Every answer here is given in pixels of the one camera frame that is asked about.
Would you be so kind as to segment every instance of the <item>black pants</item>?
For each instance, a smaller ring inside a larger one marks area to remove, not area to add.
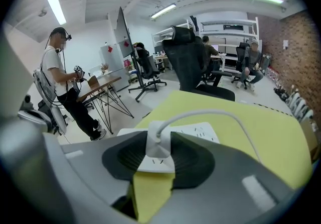
[[[206,69],[206,74],[210,75],[213,70],[220,70],[220,61],[210,60],[209,66]]]
[[[94,128],[98,127],[98,121],[94,120],[82,102],[77,102],[77,92],[70,89],[66,94],[57,97],[58,101],[65,107],[76,121],[78,127],[85,132],[91,139],[100,136],[100,132]]]

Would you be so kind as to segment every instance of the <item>sneaker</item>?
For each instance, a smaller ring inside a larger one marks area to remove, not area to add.
[[[102,138],[106,135],[106,133],[107,133],[106,129],[103,129],[103,130],[100,131],[100,136],[99,136],[98,138],[96,138],[96,139],[90,138],[90,140],[91,140],[91,141],[100,140],[100,139],[102,139]]]
[[[254,91],[254,84],[249,83],[251,91]]]
[[[98,125],[96,128],[94,128],[95,130],[101,130],[101,124],[100,124],[100,119],[96,120],[98,122]]]
[[[237,87],[237,88],[240,88],[241,85],[242,85],[242,82],[241,82],[241,81],[238,81],[237,84],[236,84],[236,87]]]

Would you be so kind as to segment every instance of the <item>black rubber pad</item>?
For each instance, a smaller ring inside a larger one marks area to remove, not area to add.
[[[116,179],[132,181],[145,157],[147,131],[135,135],[102,155],[102,163]],[[175,165],[173,189],[187,189],[202,184],[213,172],[213,155],[204,147],[171,133],[171,155]]]

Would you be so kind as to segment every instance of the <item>yellow cloth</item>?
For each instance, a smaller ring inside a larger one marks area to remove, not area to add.
[[[307,143],[298,121],[286,114],[260,106],[232,102],[210,96],[174,91],[146,116],[136,128],[147,128],[151,121],[164,121],[196,109],[222,109],[235,114],[243,123],[265,167],[292,188],[305,185],[312,173]],[[256,159],[255,152],[238,123],[222,115],[191,116],[172,126],[209,122],[222,145],[239,149]]]
[[[174,173],[136,172],[133,178],[135,208],[140,223],[148,222],[172,193]]]

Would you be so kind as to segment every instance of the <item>refrigerator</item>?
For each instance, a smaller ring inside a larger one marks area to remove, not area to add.
[[[124,68],[123,57],[116,44],[105,45],[99,51],[101,62],[108,64],[108,71],[121,79],[112,84],[116,91],[129,86],[127,70]]]

